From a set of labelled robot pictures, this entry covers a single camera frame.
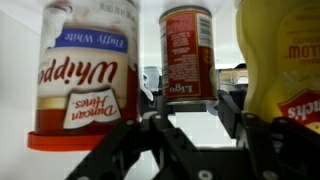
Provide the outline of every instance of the red can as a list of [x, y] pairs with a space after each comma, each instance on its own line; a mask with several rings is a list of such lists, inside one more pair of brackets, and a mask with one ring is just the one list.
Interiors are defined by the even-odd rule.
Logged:
[[216, 100], [212, 16], [199, 6], [180, 6], [160, 17], [162, 87], [167, 104]]

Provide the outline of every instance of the red lid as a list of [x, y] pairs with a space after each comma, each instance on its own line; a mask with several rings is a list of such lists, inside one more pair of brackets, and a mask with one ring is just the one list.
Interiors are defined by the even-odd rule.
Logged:
[[104, 136], [41, 136], [30, 132], [28, 147], [40, 151], [87, 151], [92, 150]]

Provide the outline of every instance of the yellow bottle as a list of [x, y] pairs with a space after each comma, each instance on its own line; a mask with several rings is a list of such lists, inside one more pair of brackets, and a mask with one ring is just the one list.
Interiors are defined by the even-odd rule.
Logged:
[[237, 33], [249, 71], [244, 111], [320, 133], [320, 1], [242, 0]]

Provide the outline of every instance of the whipped frosting can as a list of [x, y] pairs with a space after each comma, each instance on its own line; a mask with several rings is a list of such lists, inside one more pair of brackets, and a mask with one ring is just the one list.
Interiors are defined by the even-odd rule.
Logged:
[[40, 53], [29, 147], [91, 149], [118, 121], [138, 121], [137, 9], [132, 2], [51, 3], [43, 13]]

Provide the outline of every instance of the bottle label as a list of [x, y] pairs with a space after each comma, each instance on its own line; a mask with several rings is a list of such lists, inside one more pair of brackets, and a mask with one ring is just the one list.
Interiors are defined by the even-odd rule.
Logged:
[[277, 38], [277, 86], [287, 98], [278, 103], [282, 116], [320, 132], [320, 3], [291, 11]]

